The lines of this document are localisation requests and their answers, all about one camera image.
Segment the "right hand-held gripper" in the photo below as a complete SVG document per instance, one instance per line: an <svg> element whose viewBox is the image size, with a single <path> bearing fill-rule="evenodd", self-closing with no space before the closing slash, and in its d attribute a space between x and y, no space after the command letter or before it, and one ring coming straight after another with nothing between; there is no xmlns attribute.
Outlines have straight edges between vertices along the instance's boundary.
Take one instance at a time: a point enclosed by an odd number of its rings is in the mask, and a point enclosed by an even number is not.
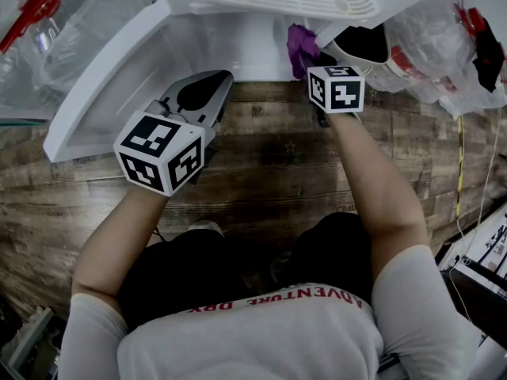
<svg viewBox="0 0 507 380"><path fill-rule="evenodd" d="M333 56L320 50L300 51L299 77L307 78L308 97L321 128L329 127L326 114L363 111L365 78L358 66L338 65Z"/></svg>

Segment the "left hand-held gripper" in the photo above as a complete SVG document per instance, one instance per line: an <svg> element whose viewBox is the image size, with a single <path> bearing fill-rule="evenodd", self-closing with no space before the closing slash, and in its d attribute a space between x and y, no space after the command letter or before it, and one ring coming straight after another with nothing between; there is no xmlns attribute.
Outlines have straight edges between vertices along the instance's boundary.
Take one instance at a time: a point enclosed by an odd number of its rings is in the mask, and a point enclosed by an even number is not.
<svg viewBox="0 0 507 380"><path fill-rule="evenodd" d="M113 144L126 179L171 197L197 176L233 83L228 70L200 72L172 84L162 101L135 111ZM180 114L168 112L162 102Z"/></svg>

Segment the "purple cloth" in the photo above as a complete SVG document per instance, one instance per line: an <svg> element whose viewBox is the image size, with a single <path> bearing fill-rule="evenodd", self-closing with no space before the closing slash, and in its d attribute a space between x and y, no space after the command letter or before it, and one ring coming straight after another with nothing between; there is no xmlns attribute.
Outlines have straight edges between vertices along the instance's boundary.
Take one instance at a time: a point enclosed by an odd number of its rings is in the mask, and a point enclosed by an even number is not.
<svg viewBox="0 0 507 380"><path fill-rule="evenodd" d="M313 53L320 50L315 40L316 35L302 25L292 24L288 28L288 57L292 65L292 74L297 80L305 79L299 77L299 52L306 51Z"/></svg>

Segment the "person's left forearm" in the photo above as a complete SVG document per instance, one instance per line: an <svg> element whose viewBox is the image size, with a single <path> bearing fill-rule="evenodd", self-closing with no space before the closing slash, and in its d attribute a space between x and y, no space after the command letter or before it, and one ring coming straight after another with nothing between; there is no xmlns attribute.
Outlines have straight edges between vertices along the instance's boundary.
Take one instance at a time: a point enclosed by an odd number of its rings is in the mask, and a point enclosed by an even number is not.
<svg viewBox="0 0 507 380"><path fill-rule="evenodd" d="M120 311L117 295L147 247L169 198L136 186L116 205L84 244L71 293L87 294Z"/></svg>

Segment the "person's right forearm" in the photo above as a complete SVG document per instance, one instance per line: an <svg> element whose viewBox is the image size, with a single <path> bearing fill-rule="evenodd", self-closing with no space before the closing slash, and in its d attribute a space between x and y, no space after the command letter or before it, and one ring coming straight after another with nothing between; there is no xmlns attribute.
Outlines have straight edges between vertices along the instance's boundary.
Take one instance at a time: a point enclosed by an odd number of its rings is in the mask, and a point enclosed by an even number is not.
<svg viewBox="0 0 507 380"><path fill-rule="evenodd" d="M331 114L328 121L372 245L393 254L414 245L427 245L421 203L397 165L354 116Z"/></svg>

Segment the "white bin black liner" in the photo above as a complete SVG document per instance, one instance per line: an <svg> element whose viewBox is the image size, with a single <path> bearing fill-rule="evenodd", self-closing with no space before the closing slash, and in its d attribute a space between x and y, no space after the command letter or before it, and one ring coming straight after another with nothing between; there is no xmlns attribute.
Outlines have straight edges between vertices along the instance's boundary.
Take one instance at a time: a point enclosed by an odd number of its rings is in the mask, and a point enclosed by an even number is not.
<svg viewBox="0 0 507 380"><path fill-rule="evenodd" d="M391 58L384 24L374 28L349 26L330 45L342 58L358 66L383 65Z"/></svg>

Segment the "person's white shoe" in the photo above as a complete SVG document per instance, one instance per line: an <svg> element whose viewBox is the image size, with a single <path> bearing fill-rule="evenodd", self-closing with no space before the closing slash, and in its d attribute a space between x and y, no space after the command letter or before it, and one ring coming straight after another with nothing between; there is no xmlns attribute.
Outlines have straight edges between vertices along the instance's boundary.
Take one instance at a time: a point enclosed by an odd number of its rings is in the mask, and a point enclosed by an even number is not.
<svg viewBox="0 0 507 380"><path fill-rule="evenodd" d="M187 229L187 231L191 230L210 230L223 236L223 230L221 229L221 227L216 222L213 222L211 220L199 220L190 225L189 228Z"/></svg>

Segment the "person's black trousers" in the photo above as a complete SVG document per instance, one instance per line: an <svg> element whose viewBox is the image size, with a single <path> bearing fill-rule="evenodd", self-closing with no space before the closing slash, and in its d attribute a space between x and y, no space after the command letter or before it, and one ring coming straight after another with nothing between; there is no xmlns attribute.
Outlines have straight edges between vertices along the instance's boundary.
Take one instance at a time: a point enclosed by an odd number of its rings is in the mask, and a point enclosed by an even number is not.
<svg viewBox="0 0 507 380"><path fill-rule="evenodd" d="M335 212L303 232L271 263L275 290L301 283L339 287L370 302L371 241L360 218ZM189 230L143 250L120 288L129 330L196 307L254 295L242 278L238 246L215 230Z"/></svg>

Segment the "frosted glass door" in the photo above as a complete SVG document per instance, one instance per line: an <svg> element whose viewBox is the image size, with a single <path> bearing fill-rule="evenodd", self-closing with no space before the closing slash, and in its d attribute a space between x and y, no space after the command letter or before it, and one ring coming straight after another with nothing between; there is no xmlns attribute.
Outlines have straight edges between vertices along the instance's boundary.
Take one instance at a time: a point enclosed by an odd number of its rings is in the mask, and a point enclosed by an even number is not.
<svg viewBox="0 0 507 380"><path fill-rule="evenodd" d="M19 119L19 118L1 118L0 127L35 127L45 125L47 120L38 119Z"/></svg>

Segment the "person's white printed shirt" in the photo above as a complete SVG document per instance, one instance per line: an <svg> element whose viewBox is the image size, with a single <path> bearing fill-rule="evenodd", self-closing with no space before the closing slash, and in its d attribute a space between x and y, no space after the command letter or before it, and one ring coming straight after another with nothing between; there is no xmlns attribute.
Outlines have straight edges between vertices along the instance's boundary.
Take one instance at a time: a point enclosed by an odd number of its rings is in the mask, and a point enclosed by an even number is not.
<svg viewBox="0 0 507 380"><path fill-rule="evenodd" d="M377 380L390 354L421 380L467 380L479 341L417 245L381 271L370 302L305 283L128 331L111 306L77 294L59 380Z"/></svg>

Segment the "black metal stand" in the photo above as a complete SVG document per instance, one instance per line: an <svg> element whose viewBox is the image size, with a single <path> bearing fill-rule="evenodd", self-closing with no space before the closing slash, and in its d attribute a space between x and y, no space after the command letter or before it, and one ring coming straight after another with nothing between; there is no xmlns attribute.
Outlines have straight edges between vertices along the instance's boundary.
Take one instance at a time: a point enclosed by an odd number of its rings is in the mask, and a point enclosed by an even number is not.
<svg viewBox="0 0 507 380"><path fill-rule="evenodd" d="M441 275L456 310L507 350L507 299L458 270Z"/></svg>

